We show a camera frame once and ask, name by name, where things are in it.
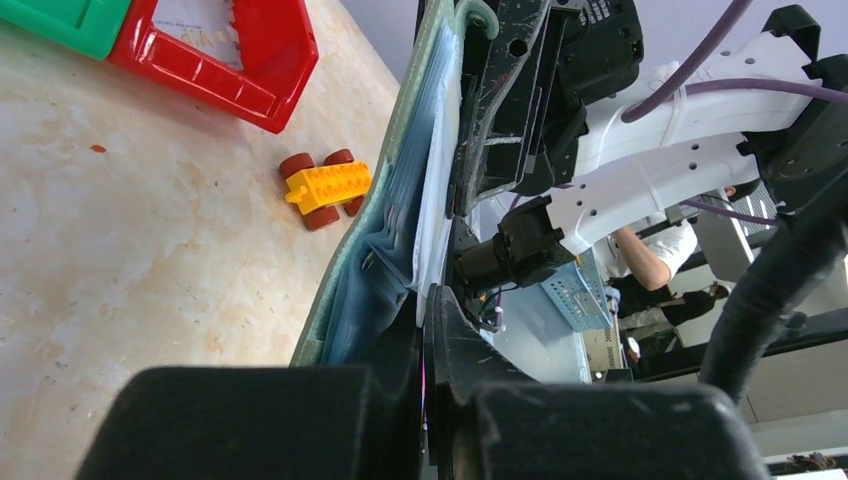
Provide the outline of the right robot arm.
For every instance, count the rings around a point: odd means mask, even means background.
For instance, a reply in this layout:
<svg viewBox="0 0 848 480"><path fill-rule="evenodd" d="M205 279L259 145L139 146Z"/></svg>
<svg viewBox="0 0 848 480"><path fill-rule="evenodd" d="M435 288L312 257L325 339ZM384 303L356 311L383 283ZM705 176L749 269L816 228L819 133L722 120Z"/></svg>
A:
<svg viewBox="0 0 848 480"><path fill-rule="evenodd" d="M526 287L616 229L724 186L763 182L784 216L828 189L847 189L847 58L814 59L817 27L797 5L713 76L685 87L645 119L623 120L638 86L581 108L556 144L488 161L484 196L530 198L489 241L457 255L456 282L472 294Z"/></svg>

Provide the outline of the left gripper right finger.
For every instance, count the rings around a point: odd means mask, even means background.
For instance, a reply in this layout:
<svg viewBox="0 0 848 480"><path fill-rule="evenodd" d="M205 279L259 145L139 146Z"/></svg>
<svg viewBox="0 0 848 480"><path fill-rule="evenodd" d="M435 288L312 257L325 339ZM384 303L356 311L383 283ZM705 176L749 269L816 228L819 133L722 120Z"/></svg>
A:
<svg viewBox="0 0 848 480"><path fill-rule="evenodd" d="M706 385L544 384L432 286L424 360L430 460L442 479L766 479L730 399Z"/></svg>

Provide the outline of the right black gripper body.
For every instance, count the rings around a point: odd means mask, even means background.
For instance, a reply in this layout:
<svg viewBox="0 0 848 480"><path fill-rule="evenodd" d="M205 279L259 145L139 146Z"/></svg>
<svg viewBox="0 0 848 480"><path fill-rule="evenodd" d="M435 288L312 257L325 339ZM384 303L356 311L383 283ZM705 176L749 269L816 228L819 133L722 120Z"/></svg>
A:
<svg viewBox="0 0 848 480"><path fill-rule="evenodd" d="M643 58L634 1L584 1L578 11L551 3L537 80L541 100L515 193L536 196L573 179L578 139L589 133L588 106L630 86Z"/></svg>

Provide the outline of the green card holder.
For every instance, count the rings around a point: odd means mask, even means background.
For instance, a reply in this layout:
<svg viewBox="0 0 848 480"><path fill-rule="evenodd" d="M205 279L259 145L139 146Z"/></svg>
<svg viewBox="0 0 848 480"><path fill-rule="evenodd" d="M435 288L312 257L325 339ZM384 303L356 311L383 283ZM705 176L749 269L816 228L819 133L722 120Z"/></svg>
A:
<svg viewBox="0 0 848 480"><path fill-rule="evenodd" d="M413 251L436 112L460 107L459 2L426 7L365 202L341 240L291 358L340 365L368 348L416 292Z"/></svg>

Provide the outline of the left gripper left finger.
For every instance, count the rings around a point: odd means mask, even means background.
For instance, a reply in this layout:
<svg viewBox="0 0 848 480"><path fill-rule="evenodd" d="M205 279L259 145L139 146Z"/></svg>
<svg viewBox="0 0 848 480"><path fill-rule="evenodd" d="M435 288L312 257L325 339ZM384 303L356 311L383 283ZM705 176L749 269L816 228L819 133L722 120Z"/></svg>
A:
<svg viewBox="0 0 848 480"><path fill-rule="evenodd" d="M80 479L416 479L416 308L350 364L160 367L119 392Z"/></svg>

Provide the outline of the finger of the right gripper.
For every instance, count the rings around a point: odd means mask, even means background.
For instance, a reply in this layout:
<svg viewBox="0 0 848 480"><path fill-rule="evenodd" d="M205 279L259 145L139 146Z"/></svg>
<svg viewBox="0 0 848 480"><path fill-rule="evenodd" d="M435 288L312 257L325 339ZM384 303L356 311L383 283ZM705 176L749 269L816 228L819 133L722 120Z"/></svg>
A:
<svg viewBox="0 0 848 480"><path fill-rule="evenodd" d="M460 45L467 43L469 27L482 30L490 45L482 72L463 96L460 138L452 174L453 213L465 217L482 200L516 183L488 175L484 151L496 114L519 78L550 12L548 1L499 1L493 9L485 1L461 1L456 7Z"/></svg>

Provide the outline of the white credit card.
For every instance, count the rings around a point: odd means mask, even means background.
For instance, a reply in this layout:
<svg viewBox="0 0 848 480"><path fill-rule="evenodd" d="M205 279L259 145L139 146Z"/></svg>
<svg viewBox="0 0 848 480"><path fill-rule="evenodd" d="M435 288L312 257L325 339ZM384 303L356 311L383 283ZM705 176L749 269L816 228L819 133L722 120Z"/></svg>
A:
<svg viewBox="0 0 848 480"><path fill-rule="evenodd" d="M430 287L441 282L450 220L447 196L457 140L456 115L440 107L435 116L413 251L416 326L424 323Z"/></svg>

